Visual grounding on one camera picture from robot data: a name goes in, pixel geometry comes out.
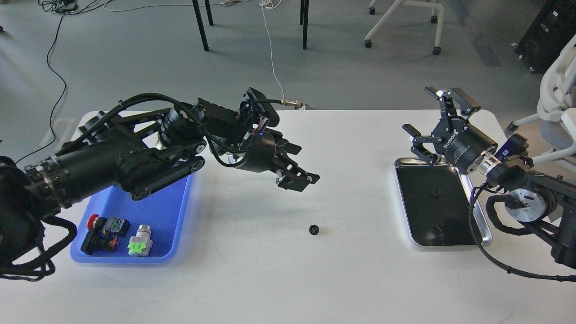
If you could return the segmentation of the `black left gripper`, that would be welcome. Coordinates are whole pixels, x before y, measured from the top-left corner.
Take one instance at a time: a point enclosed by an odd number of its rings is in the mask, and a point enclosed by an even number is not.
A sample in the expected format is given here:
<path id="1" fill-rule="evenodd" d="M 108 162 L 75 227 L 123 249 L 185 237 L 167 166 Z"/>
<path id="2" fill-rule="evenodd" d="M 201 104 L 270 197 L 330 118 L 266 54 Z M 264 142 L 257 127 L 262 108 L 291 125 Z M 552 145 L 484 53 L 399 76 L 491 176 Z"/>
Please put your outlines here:
<path id="1" fill-rule="evenodd" d="M 249 137 L 247 151 L 234 161 L 234 168 L 251 172 L 280 172 L 276 185 L 283 189 L 303 192 L 308 184 L 320 179 L 318 174 L 306 172 L 288 154 L 298 154 L 301 147 L 285 139 L 281 132 L 264 130 Z"/>

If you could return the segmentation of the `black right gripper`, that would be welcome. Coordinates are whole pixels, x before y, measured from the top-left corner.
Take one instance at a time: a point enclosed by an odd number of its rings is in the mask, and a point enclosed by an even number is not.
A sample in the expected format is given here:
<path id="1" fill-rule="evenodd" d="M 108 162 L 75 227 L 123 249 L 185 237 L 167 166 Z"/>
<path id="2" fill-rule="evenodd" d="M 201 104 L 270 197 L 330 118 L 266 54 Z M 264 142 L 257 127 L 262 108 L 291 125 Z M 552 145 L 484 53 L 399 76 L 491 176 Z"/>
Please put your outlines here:
<path id="1" fill-rule="evenodd" d="M 463 174 L 474 172 L 484 156 L 494 154 L 498 144 L 468 119 L 481 109 L 479 103 L 460 88 L 424 91 L 440 105 L 440 119 L 430 135 L 424 136 L 411 124 L 402 129 L 412 137 L 411 152 L 432 166 L 444 156 Z"/>

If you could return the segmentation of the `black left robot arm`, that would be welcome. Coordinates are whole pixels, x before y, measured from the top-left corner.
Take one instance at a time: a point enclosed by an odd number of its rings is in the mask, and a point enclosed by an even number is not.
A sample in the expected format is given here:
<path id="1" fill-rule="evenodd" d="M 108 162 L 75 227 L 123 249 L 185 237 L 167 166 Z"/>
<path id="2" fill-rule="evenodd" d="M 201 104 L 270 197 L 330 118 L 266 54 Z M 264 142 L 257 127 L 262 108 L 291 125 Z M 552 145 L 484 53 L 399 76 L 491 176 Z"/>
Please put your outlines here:
<path id="1" fill-rule="evenodd" d="M 99 191 L 118 185 L 134 201 L 197 172 L 209 148 L 225 167 L 271 171 L 283 189 L 304 191 L 320 176 L 290 158 L 301 147 L 275 127 L 271 100 L 249 88 L 238 109 L 202 98 L 185 103 L 163 94 L 132 96 L 109 112 L 99 112 L 53 156 L 17 168 L 1 157 L 1 277 L 39 281 L 55 272 L 52 258 L 77 235 L 58 214 Z"/>

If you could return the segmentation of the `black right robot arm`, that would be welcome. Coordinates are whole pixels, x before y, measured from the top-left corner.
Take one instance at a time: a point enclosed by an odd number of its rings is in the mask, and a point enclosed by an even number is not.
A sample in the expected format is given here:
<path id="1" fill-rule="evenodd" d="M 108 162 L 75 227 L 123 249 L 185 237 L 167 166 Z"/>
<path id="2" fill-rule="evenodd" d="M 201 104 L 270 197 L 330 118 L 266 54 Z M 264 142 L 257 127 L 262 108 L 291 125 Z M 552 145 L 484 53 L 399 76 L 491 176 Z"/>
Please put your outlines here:
<path id="1" fill-rule="evenodd" d="M 412 138 L 411 152 L 429 166 L 444 160 L 463 174 L 480 172 L 486 181 L 472 189 L 468 218 L 479 195 L 491 192 L 485 211 L 496 229 L 516 236 L 535 234 L 550 245 L 556 263 L 574 269 L 575 186 L 535 171 L 522 135 L 499 146 L 472 125 L 469 119 L 481 106 L 460 88 L 425 91 L 438 101 L 440 119 L 430 135 L 403 125 Z"/>

